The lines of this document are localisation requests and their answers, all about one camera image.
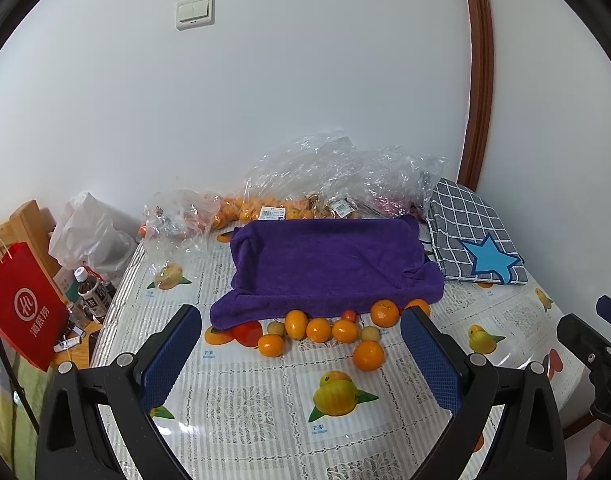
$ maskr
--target red paper bag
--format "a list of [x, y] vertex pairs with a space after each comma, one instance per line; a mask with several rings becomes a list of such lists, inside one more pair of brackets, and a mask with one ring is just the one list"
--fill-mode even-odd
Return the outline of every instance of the red paper bag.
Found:
[[35, 367], [47, 371], [68, 312], [28, 244], [0, 261], [0, 334]]

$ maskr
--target blue star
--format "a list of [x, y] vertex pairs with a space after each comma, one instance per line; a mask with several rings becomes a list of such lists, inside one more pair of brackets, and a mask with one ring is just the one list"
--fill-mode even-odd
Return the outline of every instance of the blue star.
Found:
[[486, 235], [480, 244], [464, 240], [459, 241], [474, 259], [472, 264], [473, 274], [495, 272], [500, 277], [501, 283], [509, 283], [511, 279], [509, 268], [521, 262], [521, 258], [501, 251], [490, 236], [490, 233]]

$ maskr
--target human hand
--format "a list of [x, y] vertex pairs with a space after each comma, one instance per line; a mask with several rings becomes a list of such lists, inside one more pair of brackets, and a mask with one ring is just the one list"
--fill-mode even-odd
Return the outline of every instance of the human hand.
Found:
[[607, 446], [610, 445], [611, 441], [611, 425], [603, 422], [601, 428], [592, 435], [589, 441], [589, 458], [585, 461], [585, 464], [579, 469], [579, 480], [585, 480], [585, 478], [592, 472], [592, 468], [597, 464], [599, 459], [603, 456]]

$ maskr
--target blue textured finger pad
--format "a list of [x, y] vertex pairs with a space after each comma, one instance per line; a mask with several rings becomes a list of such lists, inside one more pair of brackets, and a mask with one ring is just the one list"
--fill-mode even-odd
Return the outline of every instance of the blue textured finger pad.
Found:
[[141, 375], [141, 407], [146, 413], [162, 406], [167, 400], [176, 378], [200, 337], [201, 314], [196, 308], [192, 308]]
[[410, 310], [401, 317], [401, 336], [439, 406], [456, 415], [461, 408], [459, 376], [434, 338]]

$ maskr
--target white bottle cap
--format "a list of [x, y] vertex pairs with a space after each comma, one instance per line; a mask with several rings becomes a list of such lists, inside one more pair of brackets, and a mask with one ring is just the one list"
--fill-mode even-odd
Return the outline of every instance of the white bottle cap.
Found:
[[88, 271], [85, 270], [85, 267], [79, 267], [74, 271], [74, 278], [79, 283], [83, 283], [86, 279], [88, 279]]

